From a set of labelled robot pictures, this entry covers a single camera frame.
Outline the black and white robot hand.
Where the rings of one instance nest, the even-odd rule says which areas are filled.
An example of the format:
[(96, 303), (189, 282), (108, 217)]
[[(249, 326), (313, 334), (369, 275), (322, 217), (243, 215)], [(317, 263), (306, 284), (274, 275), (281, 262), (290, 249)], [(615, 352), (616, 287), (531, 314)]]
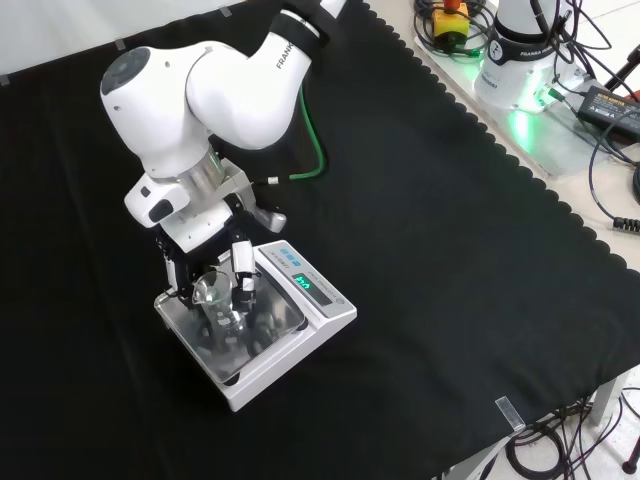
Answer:
[(154, 229), (156, 243), (166, 262), (172, 296), (192, 309), (196, 281), (205, 274), (216, 274), (219, 256), (228, 252), (234, 276), (233, 305), (243, 313), (253, 309), (257, 276), (254, 249), (241, 230), (248, 215), (240, 196), (232, 193), (174, 230), (167, 225)]

